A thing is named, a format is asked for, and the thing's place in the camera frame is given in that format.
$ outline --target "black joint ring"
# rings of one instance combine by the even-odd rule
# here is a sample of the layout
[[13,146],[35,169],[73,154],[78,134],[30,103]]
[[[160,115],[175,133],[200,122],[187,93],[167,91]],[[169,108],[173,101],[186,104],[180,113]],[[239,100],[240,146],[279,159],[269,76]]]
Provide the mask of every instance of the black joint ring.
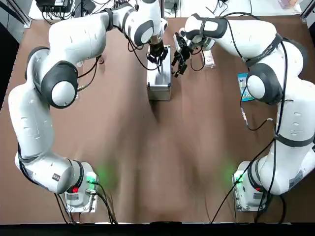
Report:
[[73,185],[72,188],[76,187],[79,188],[83,182],[83,175],[84,175],[84,169],[83,166],[81,164],[81,162],[74,160],[76,163],[78,163],[79,167],[80,167],[80,176],[78,178],[78,181]]
[[207,17],[205,20],[202,21],[201,23],[201,27],[200,27],[200,36],[204,38],[203,36],[203,30],[205,29],[205,26],[206,26],[206,22],[207,20],[209,19],[209,17]]
[[113,12],[109,8],[105,8],[103,11],[106,11],[108,14],[108,27],[107,27],[106,31],[110,31],[114,26]]

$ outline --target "cable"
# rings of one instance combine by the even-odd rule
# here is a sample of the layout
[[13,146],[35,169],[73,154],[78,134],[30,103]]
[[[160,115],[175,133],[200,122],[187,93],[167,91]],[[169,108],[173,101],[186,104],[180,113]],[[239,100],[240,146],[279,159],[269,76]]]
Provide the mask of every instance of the cable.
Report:
[[[272,144],[272,142],[274,141],[275,139],[273,138],[270,143],[264,147],[264,149],[262,151],[260,151],[252,160],[251,162],[248,164],[248,166],[245,168],[245,170],[243,171],[243,173],[240,175],[239,179],[241,179],[243,177],[243,175],[245,174],[245,172],[248,170],[248,168],[252,165],[252,163]],[[219,206],[215,216],[213,217],[213,220],[211,221],[211,224],[214,222],[216,216],[218,215],[223,203],[225,202],[225,200],[227,199],[228,195],[232,192],[232,190],[234,189],[234,187],[236,186],[236,184],[238,184],[239,181],[235,181],[235,183],[233,184],[232,188],[230,189],[230,191],[227,193],[227,195],[225,196],[225,198],[223,199],[221,205]]]
[[196,53],[191,53],[191,54],[192,54],[192,55],[196,55],[196,54],[200,53],[201,50],[202,50],[202,47],[200,48],[200,50],[199,50],[198,52],[196,52]]
[[285,215],[286,215],[286,203],[285,203],[285,200],[284,200],[284,197],[283,195],[279,195],[281,201],[282,201],[282,216],[281,216],[281,219],[280,221],[278,222],[278,224],[282,224],[284,222],[284,219],[285,219]]
[[202,67],[200,69],[198,69],[198,70],[193,68],[193,66],[192,66],[192,58],[190,57],[190,66],[191,66],[193,71],[200,71],[200,70],[202,70],[205,67],[206,59],[205,59],[205,54],[203,53],[203,50],[202,50],[202,46],[201,46],[201,53],[202,53],[202,56],[203,56],[203,63],[202,63]]
[[127,38],[127,39],[128,39],[128,41],[130,42],[130,45],[131,45],[131,47],[132,47],[133,53],[135,54],[135,56],[137,57],[138,61],[139,61],[140,64],[143,66],[143,68],[145,68],[145,69],[147,69],[147,70],[151,70],[151,71],[156,70],[156,69],[158,68],[158,66],[157,66],[156,68],[154,68],[154,69],[149,69],[149,68],[147,68],[147,67],[142,63],[142,61],[139,59],[137,53],[135,52],[136,49],[133,47],[132,42],[130,41],[129,38]]
[[250,1],[250,6],[251,6],[251,12],[250,12],[250,14],[252,14],[252,0],[249,0],[249,1]]
[[231,16],[231,15],[235,15],[235,14],[243,14],[243,15],[251,16],[251,17],[255,18],[256,20],[261,21],[261,19],[258,18],[257,16],[254,16],[254,15],[251,14],[251,13],[242,12],[242,11],[236,11],[236,12],[228,13],[228,14],[222,16],[222,18],[225,18],[225,17],[227,17],[227,16]]
[[220,13],[219,17],[220,17],[224,12],[226,12],[226,11],[228,10],[228,5],[227,5],[225,2],[222,2],[222,5],[220,6],[220,8],[221,8],[223,5],[225,5],[226,8]]
[[60,199],[60,201],[61,201],[61,203],[62,203],[62,205],[63,205],[64,211],[68,214],[69,218],[71,219],[72,224],[74,224],[74,225],[75,225],[75,224],[78,224],[77,222],[75,222],[75,221],[73,220],[73,216],[72,216],[71,212],[68,212],[68,211],[67,211],[66,204],[64,203],[63,198],[62,198],[59,194],[58,194],[58,197],[59,197],[59,199]]
[[109,205],[108,205],[108,202],[106,201],[106,199],[100,194],[100,193],[97,193],[97,195],[102,199],[102,201],[104,202],[104,204],[106,205],[107,207],[107,210],[108,210],[108,217],[109,217],[109,220],[111,223],[114,223],[116,225],[118,225],[118,222],[116,220],[116,218],[113,216],[110,208],[109,208]]
[[42,15],[44,21],[46,21],[48,24],[50,24],[50,25],[53,25],[53,24],[54,24],[53,22],[49,22],[49,21],[44,17],[44,12],[43,12],[43,11],[41,12],[41,15]]
[[10,14],[8,13],[8,21],[6,23],[6,29],[8,29],[8,27],[9,27],[9,20],[10,20]]
[[99,2],[97,2],[97,1],[95,1],[95,0],[91,0],[92,2],[94,2],[94,3],[96,3],[96,4],[98,4],[98,5],[102,5],[102,3],[99,3]]
[[175,18],[176,18],[176,12],[177,12],[177,3],[174,3],[174,6],[173,6],[173,10],[174,10]]
[[142,45],[142,46],[135,46],[135,45],[132,43],[132,45],[135,47],[135,49],[130,49],[129,46],[130,46],[131,43],[132,43],[131,41],[128,42],[128,51],[130,51],[130,52],[133,52],[134,50],[142,50],[143,47],[144,47],[144,45]]
[[207,207],[207,196],[206,196],[206,194],[204,194],[204,198],[205,198],[206,214],[207,214],[209,222],[211,222],[211,219],[210,219],[210,216],[209,216],[209,212],[208,212],[208,207]]
[[95,68],[93,77],[92,77],[92,79],[90,80],[90,82],[88,82],[86,85],[83,85],[83,86],[78,87],[78,92],[80,92],[80,91],[86,89],[86,88],[87,88],[88,86],[90,86],[90,84],[93,82],[93,80],[94,80],[94,78],[95,78],[95,75],[96,75],[97,62],[98,62],[99,58],[100,58],[100,57],[97,57],[97,58],[96,58],[96,61],[95,61],[94,66],[93,66],[88,72],[86,72],[86,73],[84,73],[83,75],[81,75],[81,76],[78,77],[78,78],[81,78],[81,77],[83,77],[83,76],[89,74],[89,73],[93,70],[93,68]]
[[55,195],[56,201],[57,201],[57,203],[58,203],[58,207],[59,207],[59,210],[60,210],[60,213],[61,213],[61,215],[62,215],[62,217],[63,217],[64,222],[65,222],[66,224],[69,224],[69,222],[67,222],[66,219],[65,219],[65,217],[64,217],[64,214],[63,214],[63,211],[62,211],[62,209],[61,209],[61,206],[60,206],[60,203],[59,203],[59,200],[58,200],[58,198],[57,198],[56,193],[54,193],[54,195]]
[[241,108],[241,111],[242,111],[242,115],[243,115],[243,118],[244,118],[244,121],[245,121],[245,124],[246,124],[246,127],[251,130],[251,131],[257,131],[259,130],[267,121],[271,121],[272,123],[274,122],[274,120],[272,118],[267,118],[263,123],[261,123],[260,126],[258,126],[257,128],[250,128],[249,124],[248,124],[248,121],[247,121],[247,118],[246,118],[246,114],[244,112],[244,109],[243,109],[243,106],[242,106],[242,103],[243,103],[243,96],[244,96],[244,93],[245,93],[245,90],[247,89],[247,85],[245,86],[243,92],[242,92],[242,95],[241,95],[241,99],[240,99],[240,108]]
[[235,218],[235,223],[237,223],[236,207],[235,207],[235,194],[234,194],[234,193],[233,193],[233,205],[234,205],[234,218]]
[[88,70],[87,72],[83,73],[82,75],[79,75],[78,79],[89,74],[96,67],[99,58],[100,58],[100,56],[96,57],[96,61],[95,61],[94,65],[92,66],[92,68],[90,70]]

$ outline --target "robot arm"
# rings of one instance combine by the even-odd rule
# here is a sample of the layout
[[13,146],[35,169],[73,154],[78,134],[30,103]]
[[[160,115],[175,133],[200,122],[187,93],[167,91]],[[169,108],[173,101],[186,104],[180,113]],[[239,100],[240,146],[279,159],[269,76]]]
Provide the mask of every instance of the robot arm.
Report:
[[71,212],[93,209],[95,201],[87,190],[95,188],[90,182],[96,182],[97,175],[88,163],[51,151],[54,130],[50,106],[66,108],[74,102],[78,87],[75,65],[101,55],[107,31],[118,28],[136,46],[149,42],[150,51],[156,53],[163,45],[166,26],[160,18],[158,0],[141,1],[139,11],[125,3],[88,17],[58,22],[49,30],[50,48],[31,51],[26,83],[10,92],[9,111],[19,143],[16,166],[43,188],[57,194],[65,192]]
[[[258,210],[262,192],[271,185],[275,152],[277,162],[272,194],[289,191],[314,169],[315,86],[298,77],[307,62],[307,53],[302,45],[281,38],[269,22],[201,18],[197,14],[187,19],[185,29],[180,30],[174,39],[175,44],[180,41],[176,44],[175,58],[189,57],[197,46],[209,49],[213,45],[209,39],[232,55],[241,57],[250,69],[246,82],[251,95],[261,102],[278,104],[276,127],[279,125],[287,68],[282,122],[275,136],[277,149],[275,151],[273,143],[268,155],[256,160],[243,175],[242,182],[236,185],[239,210]],[[283,42],[287,54],[287,64],[280,42]],[[240,164],[234,180],[249,163]]]

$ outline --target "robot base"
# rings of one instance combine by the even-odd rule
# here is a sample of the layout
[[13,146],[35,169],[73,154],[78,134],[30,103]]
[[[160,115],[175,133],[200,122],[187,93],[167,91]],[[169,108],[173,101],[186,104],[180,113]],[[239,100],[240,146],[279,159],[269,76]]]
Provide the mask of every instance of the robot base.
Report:
[[78,188],[77,193],[65,192],[67,212],[80,212],[88,213],[95,212],[97,205],[97,195],[86,193],[86,190],[95,190],[97,192],[97,185],[90,184],[88,181],[98,182],[99,177],[93,171],[92,166],[87,162],[81,162],[84,175],[81,186]]
[[[237,170],[235,174],[232,175],[232,185],[235,184],[236,179],[244,172],[244,170]],[[241,212],[251,212],[251,211],[258,211],[258,206],[250,206],[247,204],[245,199],[245,192],[244,192],[244,182],[240,182],[235,185],[234,187],[234,204],[237,211]],[[265,203],[262,204],[260,210],[265,208]]]

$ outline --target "brown tabletop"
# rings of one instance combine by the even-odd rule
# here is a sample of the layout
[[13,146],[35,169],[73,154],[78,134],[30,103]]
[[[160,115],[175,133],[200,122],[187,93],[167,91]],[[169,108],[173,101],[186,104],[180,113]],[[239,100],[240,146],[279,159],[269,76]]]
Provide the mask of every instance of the brown tabletop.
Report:
[[[282,36],[307,47],[310,61],[301,78],[315,82],[315,51],[306,24],[298,16],[262,17],[275,24]],[[172,46],[173,33],[185,19],[169,19],[164,43]],[[7,96],[25,82],[30,51],[48,45],[49,26],[34,21],[25,31],[0,114],[0,224],[62,222],[52,193],[28,182],[14,165],[17,141],[8,111]],[[137,51],[145,61],[145,52]],[[243,160],[251,160],[272,138],[272,126],[249,131],[240,113],[238,73],[246,73],[242,61],[219,45],[213,47],[217,66],[173,78],[169,102],[147,99],[146,70],[127,50],[127,40],[117,30],[107,33],[103,53],[105,64],[79,99],[64,110],[51,109],[55,142],[53,151],[88,161],[100,174],[101,183],[114,197],[120,222],[159,220],[207,222],[205,198],[212,218],[231,187],[231,174]],[[84,62],[79,73],[94,60]],[[200,55],[193,57],[201,65]],[[92,73],[79,79],[82,85]],[[244,104],[250,124],[257,126],[275,117],[276,107],[257,101]],[[315,219],[311,173],[289,193],[286,222]],[[274,197],[261,221],[277,222],[281,202]],[[253,213],[237,213],[238,222],[253,221]],[[83,222],[108,221],[104,205],[97,213],[83,214]],[[232,195],[223,205],[216,222],[234,222]]]

